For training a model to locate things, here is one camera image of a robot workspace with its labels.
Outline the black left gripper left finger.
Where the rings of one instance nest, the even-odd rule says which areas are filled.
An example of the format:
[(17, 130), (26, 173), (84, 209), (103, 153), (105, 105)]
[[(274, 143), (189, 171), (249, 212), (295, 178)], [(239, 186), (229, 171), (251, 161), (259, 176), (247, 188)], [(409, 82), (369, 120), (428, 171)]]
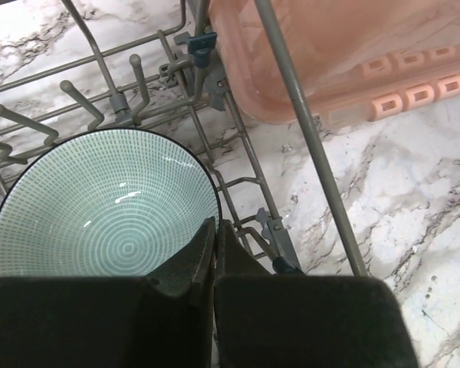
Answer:
[(0, 277), (0, 367), (208, 367), (216, 225), (146, 276)]

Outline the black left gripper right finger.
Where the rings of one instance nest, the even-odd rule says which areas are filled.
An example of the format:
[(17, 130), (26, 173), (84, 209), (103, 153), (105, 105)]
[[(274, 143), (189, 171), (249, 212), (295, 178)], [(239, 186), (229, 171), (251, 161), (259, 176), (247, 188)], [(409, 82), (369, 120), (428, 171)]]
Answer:
[(271, 274), (218, 231), (215, 321), (223, 367), (416, 367), (392, 291), (355, 276)]

